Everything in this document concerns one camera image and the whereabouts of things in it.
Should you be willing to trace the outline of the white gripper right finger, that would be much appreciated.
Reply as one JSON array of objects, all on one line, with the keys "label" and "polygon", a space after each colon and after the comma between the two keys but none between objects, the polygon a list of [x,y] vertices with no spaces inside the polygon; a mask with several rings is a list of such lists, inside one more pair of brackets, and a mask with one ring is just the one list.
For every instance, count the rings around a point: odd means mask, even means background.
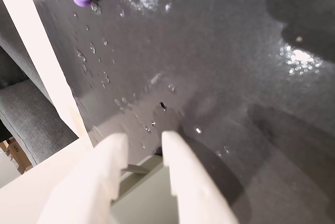
[{"label": "white gripper right finger", "polygon": [[162,132],[162,152],[171,195],[177,199],[179,223],[238,223],[225,197],[177,132]]}]

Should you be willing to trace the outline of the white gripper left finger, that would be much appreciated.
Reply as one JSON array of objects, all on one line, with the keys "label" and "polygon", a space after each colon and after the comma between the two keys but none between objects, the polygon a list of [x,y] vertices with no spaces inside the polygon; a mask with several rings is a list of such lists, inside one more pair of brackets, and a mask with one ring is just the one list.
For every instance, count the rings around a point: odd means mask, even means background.
[{"label": "white gripper left finger", "polygon": [[38,223],[112,223],[111,202],[119,196],[121,172],[128,167],[128,137],[114,133],[53,189]]}]

